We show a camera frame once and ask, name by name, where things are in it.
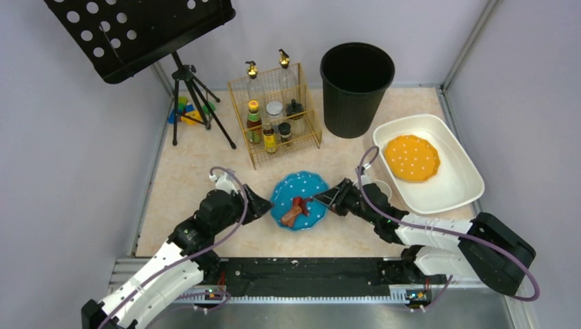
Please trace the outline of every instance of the blue plate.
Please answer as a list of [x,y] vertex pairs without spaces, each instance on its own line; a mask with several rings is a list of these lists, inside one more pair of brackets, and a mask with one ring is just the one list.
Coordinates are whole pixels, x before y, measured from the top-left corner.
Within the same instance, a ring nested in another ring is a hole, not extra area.
[[309,171],[299,171],[286,176],[283,180],[274,186],[274,191],[271,201],[274,208],[271,210],[271,215],[281,228],[286,228],[292,231],[307,230],[313,228],[320,220],[323,219],[327,213],[327,207],[315,201],[307,203],[309,215],[300,214],[295,220],[292,228],[282,225],[280,219],[293,207],[293,198],[312,197],[329,189],[327,183],[316,173]]

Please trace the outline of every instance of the beige tabletop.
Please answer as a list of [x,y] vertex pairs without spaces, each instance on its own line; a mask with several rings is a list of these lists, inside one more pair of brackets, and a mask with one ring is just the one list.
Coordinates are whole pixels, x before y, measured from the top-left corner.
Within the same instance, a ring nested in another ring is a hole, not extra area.
[[[323,122],[323,93],[313,89],[312,98]],[[204,130],[201,125],[178,124],[177,146],[172,146],[172,129],[167,130],[149,205],[138,242],[137,256],[157,252],[174,227],[191,216],[206,193],[214,188],[208,170],[214,165],[231,168],[254,192],[270,199],[274,186],[285,175],[307,170],[318,173],[335,186],[343,178],[355,179],[354,169],[363,152],[372,146],[373,130],[387,121],[414,114],[435,114],[443,118],[436,90],[433,88],[390,88],[387,90],[369,131],[360,138],[342,139],[331,134],[323,124],[321,148],[315,145],[296,154],[268,162],[254,170],[246,150],[240,125],[229,93],[216,92],[221,103],[216,113],[238,145],[232,150],[218,125]],[[393,189],[391,203],[406,209],[393,182],[377,161],[369,171],[372,179],[384,180]],[[449,219],[472,219],[470,206],[430,215]],[[217,236],[224,236],[231,228]],[[221,257],[387,257],[398,256],[402,246],[386,243],[373,232],[373,226],[353,215],[339,217],[331,212],[313,229],[292,232],[280,228],[270,214],[243,226],[215,251]]]

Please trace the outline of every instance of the black trash can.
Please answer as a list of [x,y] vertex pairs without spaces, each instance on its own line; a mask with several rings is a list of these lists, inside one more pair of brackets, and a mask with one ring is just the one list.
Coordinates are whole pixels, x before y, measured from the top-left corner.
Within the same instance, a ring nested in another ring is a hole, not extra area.
[[327,129],[342,138],[363,135],[394,74],[391,57],[376,46],[350,42],[327,51],[321,60]]

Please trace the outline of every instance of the tripod stand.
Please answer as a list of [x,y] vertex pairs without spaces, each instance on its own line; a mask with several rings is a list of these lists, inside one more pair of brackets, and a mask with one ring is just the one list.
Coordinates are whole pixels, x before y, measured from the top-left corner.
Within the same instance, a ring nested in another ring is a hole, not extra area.
[[[214,93],[212,93],[212,91],[210,91],[210,89],[208,89],[208,87],[205,84],[203,84],[194,75],[196,70],[195,70],[195,67],[193,65],[183,65],[182,60],[180,60],[180,57],[177,55],[177,52],[175,52],[175,51],[173,53],[171,53],[171,57],[173,58],[175,65],[177,65],[177,71],[171,74],[171,77],[173,78],[173,80],[175,82],[174,96],[173,96],[173,98],[174,98],[173,145],[174,146],[177,145],[177,116],[180,115],[181,117],[185,117],[189,120],[193,120],[193,121],[196,121],[198,123],[201,123],[202,125],[204,125],[206,127],[206,130],[210,129],[211,120],[214,119],[216,121],[216,123],[218,124],[218,126],[220,127],[220,130],[222,130],[222,133],[224,134],[224,136],[226,137],[228,142],[230,142],[230,147],[232,149],[236,149],[236,144],[234,144],[234,142],[230,138],[230,135],[228,135],[228,133],[226,132],[226,130],[222,126],[222,123],[220,122],[220,120],[218,120],[218,117],[216,117],[216,114],[212,110],[212,107],[210,107],[208,100],[201,94],[201,91],[198,88],[198,86],[196,85],[196,83],[198,83],[200,85],[200,87],[202,87],[210,96],[212,96],[212,98],[214,98],[214,100],[217,103],[220,102],[220,99],[218,97],[216,97],[216,95],[214,95]],[[179,110],[178,110],[177,96],[178,96],[178,93],[180,92],[180,81],[183,81],[186,84],[186,88],[188,89],[188,92],[190,93],[190,96],[192,97],[192,100],[194,101],[194,105],[196,107],[196,110],[199,113],[199,116],[201,117],[201,121],[196,120],[194,118],[190,118],[190,117],[186,116],[185,113],[178,113]],[[198,100],[198,96],[201,99],[202,103],[208,109],[208,113],[210,113],[209,119],[206,118],[206,115],[204,114],[204,112],[202,110],[201,104]]]

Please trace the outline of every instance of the white wall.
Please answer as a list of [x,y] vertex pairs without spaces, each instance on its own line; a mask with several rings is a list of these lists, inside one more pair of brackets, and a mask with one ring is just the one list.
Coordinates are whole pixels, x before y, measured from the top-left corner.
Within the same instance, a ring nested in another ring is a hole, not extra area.
[[540,328],[578,328],[581,1],[503,1],[449,92],[487,211],[537,251]]
[[[277,51],[283,48],[291,62],[304,65],[309,84],[320,86],[323,54],[335,45],[362,41],[390,54],[394,84],[440,84],[486,2],[233,0],[232,21],[178,53],[198,68],[207,85],[227,88],[229,80],[245,76],[247,60],[256,61],[261,71],[279,67]],[[171,58],[162,63],[168,74],[176,70]]]
[[0,328],[80,328],[133,242],[168,97],[107,85],[42,1],[0,2]]

